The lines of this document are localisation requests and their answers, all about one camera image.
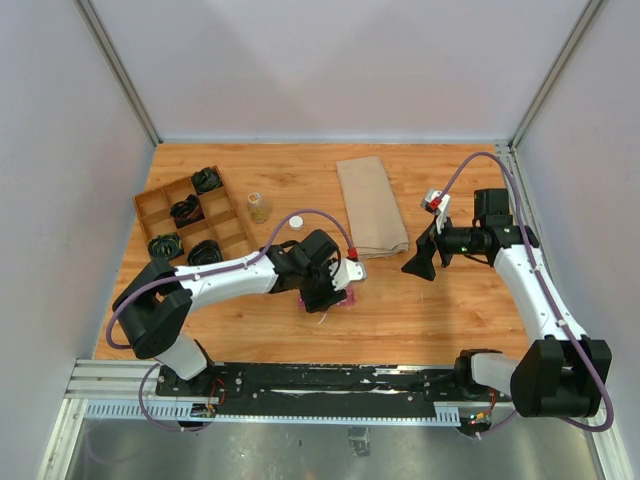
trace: black cable coil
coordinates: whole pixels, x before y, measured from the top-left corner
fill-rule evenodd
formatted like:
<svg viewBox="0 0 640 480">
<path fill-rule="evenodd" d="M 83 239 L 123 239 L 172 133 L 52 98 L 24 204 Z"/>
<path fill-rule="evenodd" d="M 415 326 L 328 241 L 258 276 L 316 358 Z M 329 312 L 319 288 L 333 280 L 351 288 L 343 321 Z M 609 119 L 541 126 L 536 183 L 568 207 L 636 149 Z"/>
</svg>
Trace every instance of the black cable coil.
<svg viewBox="0 0 640 480">
<path fill-rule="evenodd" d="M 178 228 L 186 227 L 204 219 L 200 200 L 195 195 L 189 195 L 186 200 L 175 203 L 169 213 Z"/>
<path fill-rule="evenodd" d="M 173 260 L 184 254 L 182 239 L 177 233 L 167 233 L 153 238 L 147 247 L 152 258 Z"/>
<path fill-rule="evenodd" d="M 222 252 L 215 240 L 203 240 L 189 252 L 187 263 L 191 266 L 209 265 L 210 263 L 221 262 Z"/>
<path fill-rule="evenodd" d="M 196 189 L 196 193 L 202 195 L 205 192 L 220 188 L 222 186 L 222 179 L 215 170 L 206 167 L 191 176 L 191 183 L 193 183 L 193 188 Z"/>
</svg>

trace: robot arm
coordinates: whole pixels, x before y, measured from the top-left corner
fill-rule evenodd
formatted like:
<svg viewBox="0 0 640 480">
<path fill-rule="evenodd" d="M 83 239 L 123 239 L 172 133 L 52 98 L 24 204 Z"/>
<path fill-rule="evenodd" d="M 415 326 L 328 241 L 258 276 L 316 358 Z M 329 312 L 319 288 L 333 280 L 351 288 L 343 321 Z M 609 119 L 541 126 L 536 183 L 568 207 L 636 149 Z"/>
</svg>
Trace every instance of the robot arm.
<svg viewBox="0 0 640 480">
<path fill-rule="evenodd" d="M 475 192 L 473 227 L 454 227 L 448 218 L 450 199 L 445 195 L 431 208 L 441 192 L 430 190 L 423 208 L 436 218 L 418 238 L 418 253 L 402 268 L 427 280 L 436 276 L 433 256 L 440 254 L 447 267 L 453 255 L 485 255 L 502 277 L 522 317 L 529 351 L 517 362 L 499 352 L 463 351 L 456 360 L 456 381 L 460 386 L 486 385 L 510 395 L 522 416 L 580 417 L 597 412 L 601 394 L 594 380 L 558 324 L 531 268 L 520 228 L 509 214 L 506 189 Z M 611 351 L 604 340 L 591 340 L 562 302 L 542 262 L 535 235 L 525 228 L 536 260 L 536 270 L 564 314 L 564 322 L 579 339 L 603 382 L 611 363 Z"/>
<path fill-rule="evenodd" d="M 190 380 L 205 370 L 207 357 L 194 340 L 180 333 L 188 315 L 234 297 L 294 289 L 300 291 L 307 312 L 327 310 L 346 299 L 350 282 L 366 278 L 357 259 L 331 260 L 337 251 L 325 232 L 315 230 L 300 243 L 273 245 L 264 255 L 253 252 L 215 265 L 174 268 L 164 259 L 154 259 L 120 295 L 113 310 L 151 282 L 184 278 L 140 295 L 122 311 L 119 322 L 136 357 L 155 357 Z M 207 275 L 211 270 L 219 273 Z"/>
</svg>

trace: brown towel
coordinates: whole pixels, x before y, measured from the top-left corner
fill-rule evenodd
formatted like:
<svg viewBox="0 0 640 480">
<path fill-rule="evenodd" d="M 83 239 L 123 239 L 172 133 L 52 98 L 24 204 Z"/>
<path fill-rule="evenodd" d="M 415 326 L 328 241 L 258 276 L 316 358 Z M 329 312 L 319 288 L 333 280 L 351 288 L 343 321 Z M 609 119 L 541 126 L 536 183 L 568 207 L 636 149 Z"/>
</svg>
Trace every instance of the brown towel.
<svg viewBox="0 0 640 480">
<path fill-rule="evenodd" d="M 380 158 L 344 160 L 336 168 L 358 256 L 367 259 L 406 252 L 409 237 Z"/>
</svg>

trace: wire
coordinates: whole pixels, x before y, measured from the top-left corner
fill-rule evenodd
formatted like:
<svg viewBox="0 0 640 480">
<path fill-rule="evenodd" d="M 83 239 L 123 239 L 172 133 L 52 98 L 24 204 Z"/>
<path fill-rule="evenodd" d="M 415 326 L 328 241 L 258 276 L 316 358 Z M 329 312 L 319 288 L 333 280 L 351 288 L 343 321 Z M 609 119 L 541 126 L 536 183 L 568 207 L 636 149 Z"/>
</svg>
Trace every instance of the wire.
<svg viewBox="0 0 640 480">
<path fill-rule="evenodd" d="M 492 433 L 497 432 L 498 430 L 502 429 L 505 427 L 505 425 L 507 425 L 507 423 L 509 423 L 511 420 L 513 420 L 514 418 L 516 418 L 516 416 L 518 415 L 518 411 L 514 410 L 513 412 L 511 412 L 509 414 L 509 416 L 507 418 L 505 418 L 504 420 L 502 420 L 500 423 L 498 423 L 497 425 L 493 426 L 492 428 L 490 428 L 489 430 L 485 430 L 484 432 L 478 432 L 478 435 L 480 437 L 486 437 L 487 435 L 490 435 Z"/>
<path fill-rule="evenodd" d="M 611 397 L 609 397 L 609 393 L 607 392 L 607 388 L 605 387 L 604 382 L 600 378 L 600 375 L 598 375 L 598 372 L 596 371 L 596 368 L 593 366 L 593 363 L 591 363 L 591 360 L 589 359 L 587 353 L 584 351 L 584 349 L 582 348 L 582 345 L 580 345 L 580 342 L 578 342 L 578 340 L 576 339 L 575 335 L 571 331 L 571 328 L 569 328 L 569 325 L 564 320 L 562 312 L 560 311 L 560 308 L 558 307 L 558 304 L 556 303 L 555 299 L 553 298 L 553 295 L 551 294 L 551 290 L 549 290 L 549 286 L 547 285 L 547 282 L 545 281 L 544 277 L 542 276 L 541 271 L 538 268 L 536 268 L 537 267 L 537 262 L 536 262 L 536 259 L 535 259 L 534 253 L 533 253 L 533 247 L 531 246 L 531 241 L 529 240 L 529 235 L 527 234 L 527 231 L 525 229 L 525 223 L 524 223 L 524 220 L 522 218 L 522 200 L 520 198 L 520 191 L 518 190 L 518 185 L 516 184 L 516 181 L 513 178 L 513 175 L 511 174 L 511 172 L 509 171 L 507 166 L 502 162 L 502 160 L 500 160 L 500 158 L 498 158 L 493 153 L 490 153 L 490 152 L 476 152 L 474 154 L 471 154 L 458 167 L 456 172 L 451 177 L 451 180 L 449 180 L 449 183 L 447 183 L 447 186 L 444 187 L 444 189 L 442 190 L 442 193 L 440 193 L 440 196 L 438 197 L 438 200 L 442 201 L 443 197 L 449 192 L 449 190 L 451 189 L 451 186 L 457 180 L 457 178 L 460 176 L 460 173 L 462 173 L 462 170 L 469 164 L 469 162 L 471 160 L 473 160 L 474 158 L 480 157 L 480 156 L 489 157 L 494 162 L 496 162 L 500 166 L 500 169 L 502 170 L 502 173 L 504 174 L 504 176 L 506 177 L 507 181 L 509 182 L 509 186 L 511 187 L 511 191 L 513 192 L 513 199 L 514 199 L 515 210 L 516 210 L 516 212 L 515 212 L 516 213 L 516 220 L 518 222 L 518 227 L 520 228 L 520 232 L 521 232 L 522 238 L 524 240 L 525 251 L 527 252 L 527 258 L 529 259 L 529 263 L 531 264 L 531 268 L 533 269 L 535 277 L 538 280 L 538 283 L 540 284 L 540 288 L 541 288 L 542 293 L 544 294 L 544 296 L 545 296 L 545 298 L 547 300 L 547 303 L 549 303 L 549 306 L 551 307 L 551 310 L 553 311 L 553 313 L 554 313 L 554 315 L 556 317 L 557 324 L 560 326 L 560 328 L 562 328 L 562 331 L 565 333 L 567 338 L 569 338 L 569 341 L 571 342 L 573 347 L 576 349 L 576 352 L 578 352 L 578 355 L 580 356 L 580 359 L 584 362 L 584 365 L 587 368 L 589 374 L 591 375 L 591 378 L 593 378 L 593 381 L 596 384 L 596 387 L 598 388 L 598 391 L 600 392 L 600 395 L 602 395 L 602 400 L 604 401 L 605 409 L 607 411 L 607 418 L 605 419 L 605 421 L 604 421 L 604 423 L 602 425 L 596 425 L 596 426 L 584 425 L 584 424 L 582 424 L 580 422 L 577 422 L 576 420 L 573 420 L 573 419 L 570 419 L 570 418 L 564 418 L 563 420 L 565 422 L 569 423 L 570 425 L 573 425 L 574 427 L 578 427 L 578 428 L 580 428 L 582 430 L 586 430 L 588 432 L 604 432 L 605 430 L 608 430 L 609 428 L 611 428 L 611 425 L 613 425 L 614 413 L 613 413 L 613 404 L 611 402 Z M 511 419 L 511 417 L 513 415 L 514 414 L 511 414 L 509 417 L 507 417 L 507 419 L 505 419 L 503 422 L 501 422 L 498 426 L 504 425 L 508 420 Z"/>
<path fill-rule="evenodd" d="M 213 409 L 213 403 L 211 403 L 211 399 L 213 398 L 213 396 L 216 393 L 216 382 L 218 382 L 220 385 L 222 385 L 222 397 L 220 398 L 220 401 L 218 402 L 218 406 L 222 406 L 222 404 L 224 403 L 224 401 L 227 399 L 227 387 L 224 384 L 224 382 L 222 380 L 220 380 L 219 378 L 216 378 L 213 380 L 212 385 L 211 385 L 211 393 L 209 394 L 209 398 L 207 400 L 207 410 L 209 410 L 209 412 L 211 413 L 215 413 L 214 409 Z"/>
<path fill-rule="evenodd" d="M 473 260 L 474 262 L 478 262 L 483 265 L 489 265 L 489 262 L 487 262 L 486 260 L 482 260 L 481 258 L 474 257 L 473 255 L 464 255 L 464 258 L 468 258 L 469 260 Z"/>
<path fill-rule="evenodd" d="M 487 410 L 476 414 L 475 416 L 476 420 L 480 420 L 481 418 L 484 418 L 490 415 L 491 412 L 493 412 L 493 408 L 496 406 L 496 402 L 498 401 L 498 398 L 496 396 L 496 391 L 493 388 L 489 388 L 489 395 L 491 396 L 491 405 Z"/>
<path fill-rule="evenodd" d="M 205 428 L 207 428 L 211 424 L 211 422 L 208 422 L 208 423 L 206 423 L 205 425 L 203 425 L 201 427 L 171 427 L 169 425 L 165 425 L 164 423 L 161 423 L 161 422 L 157 421 L 155 418 L 153 418 L 151 416 L 151 414 L 147 410 L 147 407 L 145 407 L 145 405 L 144 405 L 144 400 L 142 399 L 142 394 L 144 392 L 144 386 L 147 383 L 147 380 L 149 379 L 149 376 L 159 366 L 160 366 L 159 363 L 156 363 L 156 364 L 152 365 L 151 368 L 147 371 L 147 373 L 144 374 L 144 377 L 142 377 L 142 381 L 140 382 L 140 388 L 138 389 L 138 404 L 140 405 L 140 410 L 142 411 L 142 415 L 144 415 L 144 417 L 147 420 L 149 420 L 149 422 L 151 422 L 153 425 L 155 425 L 156 427 L 158 427 L 158 428 L 160 428 L 162 430 L 165 430 L 167 432 L 199 432 L 199 431 L 204 430 Z"/>
<path fill-rule="evenodd" d="M 271 236 L 269 237 L 269 240 L 267 241 L 266 245 L 260 250 L 260 252 L 258 252 L 258 254 L 255 257 L 249 259 L 246 262 L 246 264 L 245 263 L 235 263 L 235 264 L 232 264 L 232 265 L 227 265 L 225 267 L 213 268 L 211 270 L 200 270 L 197 273 L 188 273 L 188 274 L 185 274 L 185 275 L 175 275 L 173 277 L 161 278 L 159 280 L 154 280 L 153 282 L 149 282 L 146 285 L 140 287 L 138 290 L 136 290 L 131 295 L 129 295 L 127 298 L 125 298 L 122 301 L 122 303 L 120 305 L 118 305 L 118 308 L 115 309 L 115 311 L 113 312 L 113 315 L 111 315 L 111 318 L 107 322 L 107 328 L 106 328 L 106 332 L 105 332 L 107 344 L 111 348 L 115 348 L 116 350 L 127 350 L 127 349 L 131 348 L 131 345 L 129 345 L 129 344 L 116 343 L 116 342 L 113 341 L 113 327 L 115 326 L 116 321 L 118 320 L 118 318 L 120 317 L 122 312 L 129 305 L 131 305 L 133 302 L 135 302 L 136 299 L 140 295 L 142 295 L 143 293 L 146 293 L 148 291 L 154 290 L 159 286 L 167 285 L 169 283 L 182 282 L 184 280 L 196 281 L 196 280 L 198 280 L 198 277 L 209 277 L 209 276 L 215 275 L 217 273 L 233 272 L 234 270 L 239 270 L 241 268 L 246 268 L 249 265 L 253 265 L 254 263 L 257 263 L 258 261 L 260 261 L 260 259 L 262 259 L 262 257 L 264 257 L 267 254 L 267 251 L 269 250 L 269 248 L 273 244 L 273 241 L 276 239 L 276 235 L 278 234 L 280 229 L 282 229 L 282 227 L 289 221 L 289 219 L 291 217 L 294 217 L 296 215 L 302 215 L 304 213 L 314 213 L 316 215 L 321 215 L 321 216 L 331 220 L 336 225 L 336 227 L 338 227 L 338 230 L 340 230 L 340 233 L 342 233 L 342 235 L 344 236 L 345 241 L 347 242 L 348 248 L 349 249 L 353 248 L 353 242 L 351 241 L 351 238 L 347 234 L 347 231 L 344 229 L 344 227 L 342 225 L 340 225 L 340 222 L 338 222 L 334 217 L 332 217 L 328 213 L 325 213 L 325 212 L 323 212 L 321 210 L 316 210 L 316 209 L 313 209 L 313 208 L 303 208 L 302 210 L 296 210 L 295 212 L 290 213 L 289 215 L 287 215 L 286 217 L 284 217 L 280 221 L 280 223 L 276 226 L 276 228 L 271 233 Z"/>
<path fill-rule="evenodd" d="M 340 252 L 340 249 L 338 249 L 338 251 L 336 252 L 336 255 L 338 255 L 338 266 L 331 274 L 331 278 L 336 276 L 336 274 L 338 273 L 338 270 L 340 270 L 340 264 L 342 263 L 342 253 Z"/>
</svg>

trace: white panel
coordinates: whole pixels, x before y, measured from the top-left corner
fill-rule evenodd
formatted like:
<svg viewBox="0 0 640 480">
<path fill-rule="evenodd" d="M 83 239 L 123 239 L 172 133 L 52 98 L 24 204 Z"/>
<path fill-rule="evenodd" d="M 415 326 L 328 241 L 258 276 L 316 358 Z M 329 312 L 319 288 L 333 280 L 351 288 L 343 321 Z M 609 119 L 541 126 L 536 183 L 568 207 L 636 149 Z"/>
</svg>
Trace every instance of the white panel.
<svg viewBox="0 0 640 480">
<path fill-rule="evenodd" d="M 613 350 L 607 382 L 640 473 L 640 3 L 608 2 L 520 148 L 556 285 Z"/>
<path fill-rule="evenodd" d="M 0 464 L 31 479 L 152 150 L 72 1 L 0 4 L 0 92 Z"/>
<path fill-rule="evenodd" d="M 507 138 L 585 0 L 95 0 L 165 140 Z"/>
</svg>

